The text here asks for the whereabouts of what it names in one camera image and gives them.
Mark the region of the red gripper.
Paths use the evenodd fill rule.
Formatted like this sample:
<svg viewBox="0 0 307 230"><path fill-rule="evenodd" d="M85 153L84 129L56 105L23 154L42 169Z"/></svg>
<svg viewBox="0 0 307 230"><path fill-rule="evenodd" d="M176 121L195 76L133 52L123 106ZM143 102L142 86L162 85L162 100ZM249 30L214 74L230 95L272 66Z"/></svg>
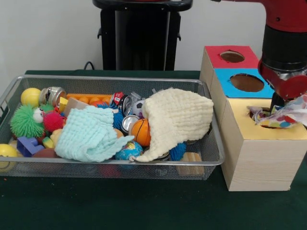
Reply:
<svg viewBox="0 0 307 230"><path fill-rule="evenodd" d="M296 70L273 69L262 59L258 64L262 78L275 91L272 95L270 112L276 106L284 107L285 100L294 99L307 93L307 68Z"/></svg>

